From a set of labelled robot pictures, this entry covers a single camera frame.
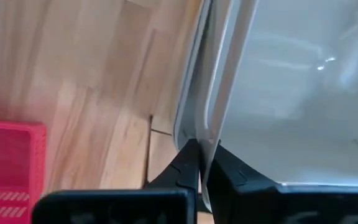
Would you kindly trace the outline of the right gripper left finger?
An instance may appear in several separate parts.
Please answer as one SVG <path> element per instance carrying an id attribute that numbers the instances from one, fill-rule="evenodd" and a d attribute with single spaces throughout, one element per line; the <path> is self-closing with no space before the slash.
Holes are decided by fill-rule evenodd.
<path id="1" fill-rule="evenodd" d="M 32 224 L 195 224 L 199 166 L 191 139 L 143 189 L 52 192 L 35 204 Z"/>

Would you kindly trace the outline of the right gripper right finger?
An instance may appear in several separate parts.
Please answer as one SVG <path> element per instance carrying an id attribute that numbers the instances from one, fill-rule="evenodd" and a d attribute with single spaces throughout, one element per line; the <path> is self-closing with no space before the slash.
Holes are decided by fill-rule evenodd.
<path id="1" fill-rule="evenodd" d="M 270 146 L 204 149 L 204 202 L 215 224 L 358 224 L 358 185 L 315 182 Z"/>

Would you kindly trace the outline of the grey plastic basket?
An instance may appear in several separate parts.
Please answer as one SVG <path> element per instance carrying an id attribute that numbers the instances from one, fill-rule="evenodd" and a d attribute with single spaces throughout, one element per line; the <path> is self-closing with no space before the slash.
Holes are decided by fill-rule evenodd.
<path id="1" fill-rule="evenodd" d="M 185 65 L 176 147 L 358 206 L 358 0 L 204 0 Z"/>

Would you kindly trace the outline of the red plastic mesh basket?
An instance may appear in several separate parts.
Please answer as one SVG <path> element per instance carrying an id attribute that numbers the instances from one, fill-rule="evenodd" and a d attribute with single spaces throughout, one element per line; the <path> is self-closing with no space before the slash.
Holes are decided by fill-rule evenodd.
<path id="1" fill-rule="evenodd" d="M 0 224 L 31 224 L 45 180 L 46 127 L 0 121 Z"/>

